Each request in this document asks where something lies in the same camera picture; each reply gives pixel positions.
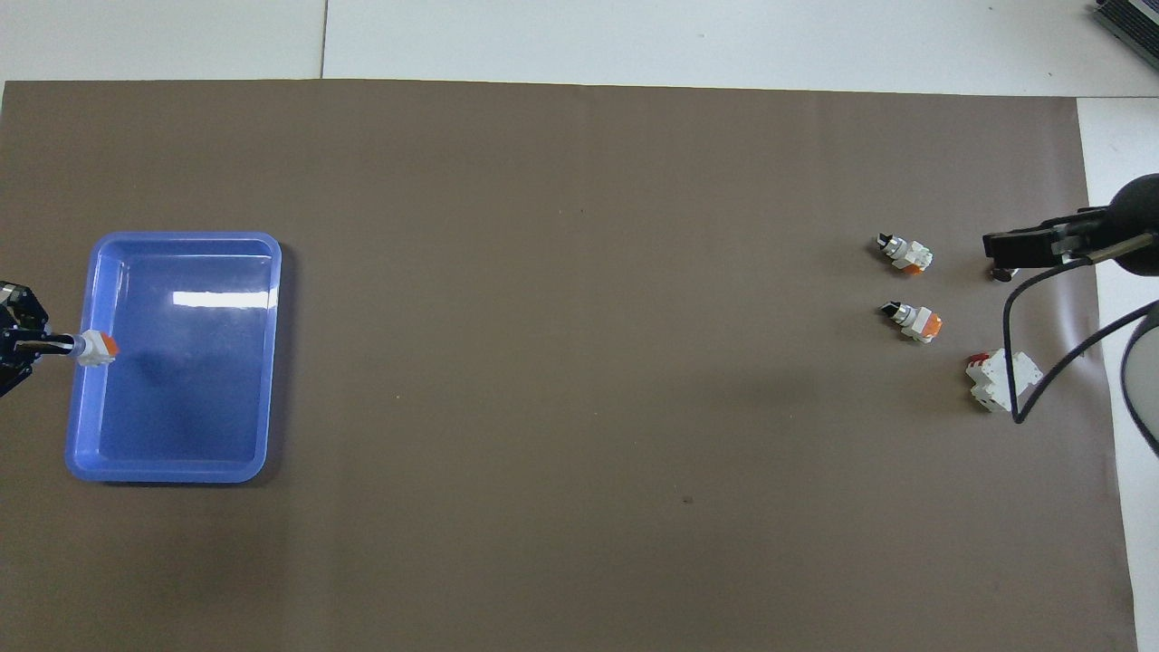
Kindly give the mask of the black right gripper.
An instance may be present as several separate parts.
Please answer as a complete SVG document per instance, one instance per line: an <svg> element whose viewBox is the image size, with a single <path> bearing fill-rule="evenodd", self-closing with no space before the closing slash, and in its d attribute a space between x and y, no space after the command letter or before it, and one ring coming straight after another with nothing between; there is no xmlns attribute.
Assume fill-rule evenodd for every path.
<svg viewBox="0 0 1159 652"><path fill-rule="evenodd" d="M1096 230L1111 215L1116 242L1150 235L1151 243L1114 257L1128 273L1158 276L1158 174L1127 182L1108 206L1079 208L1030 227L991 232L982 236L982 251L993 268L1038 269L1087 261L1096 264Z"/></svg>

